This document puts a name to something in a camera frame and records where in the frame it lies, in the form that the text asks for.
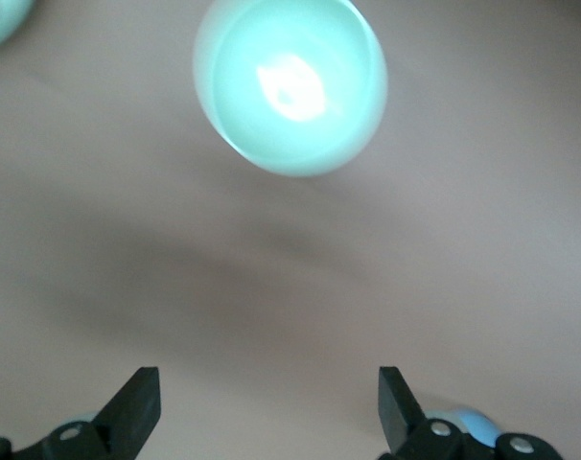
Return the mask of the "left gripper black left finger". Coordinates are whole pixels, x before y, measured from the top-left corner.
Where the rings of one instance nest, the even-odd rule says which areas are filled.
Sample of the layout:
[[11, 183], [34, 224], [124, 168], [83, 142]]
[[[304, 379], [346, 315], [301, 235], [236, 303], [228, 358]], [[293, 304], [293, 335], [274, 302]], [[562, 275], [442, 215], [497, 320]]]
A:
[[90, 421], [60, 425], [21, 450], [0, 437], [0, 460], [136, 460], [160, 416], [159, 369], [142, 367]]

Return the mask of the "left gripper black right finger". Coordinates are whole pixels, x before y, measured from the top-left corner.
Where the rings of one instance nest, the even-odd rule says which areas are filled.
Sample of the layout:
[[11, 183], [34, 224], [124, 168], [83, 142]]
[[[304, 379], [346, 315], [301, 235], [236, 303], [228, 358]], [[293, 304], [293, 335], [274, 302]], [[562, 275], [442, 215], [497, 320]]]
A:
[[428, 418], [401, 371], [379, 370], [378, 413], [388, 452], [378, 460], [563, 460], [547, 441], [528, 433], [501, 432], [493, 448], [456, 425]]

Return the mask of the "blue plastic cup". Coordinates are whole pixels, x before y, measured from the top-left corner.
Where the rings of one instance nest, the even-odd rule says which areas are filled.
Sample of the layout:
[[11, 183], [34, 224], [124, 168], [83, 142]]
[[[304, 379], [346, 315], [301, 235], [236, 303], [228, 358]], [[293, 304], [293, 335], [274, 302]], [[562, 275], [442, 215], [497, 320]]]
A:
[[[69, 427], [62, 428], [59, 433], [61, 441], [67, 441], [77, 437], [81, 433], [81, 426], [92, 422], [97, 415], [89, 412], [75, 416], [65, 421]], [[501, 435], [501, 429], [482, 412], [468, 407], [457, 407], [447, 410], [428, 410], [428, 418], [446, 420], [456, 425], [461, 431], [471, 434], [481, 444], [493, 448], [497, 438]]]

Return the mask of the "light green bowl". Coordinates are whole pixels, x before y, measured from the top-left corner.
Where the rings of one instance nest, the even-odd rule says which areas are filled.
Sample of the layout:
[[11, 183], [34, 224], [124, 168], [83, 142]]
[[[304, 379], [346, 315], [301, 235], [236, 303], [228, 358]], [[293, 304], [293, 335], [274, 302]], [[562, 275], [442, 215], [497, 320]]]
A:
[[387, 99], [383, 49], [352, 0], [213, 0], [193, 75], [216, 132], [251, 164], [285, 176], [352, 160]]

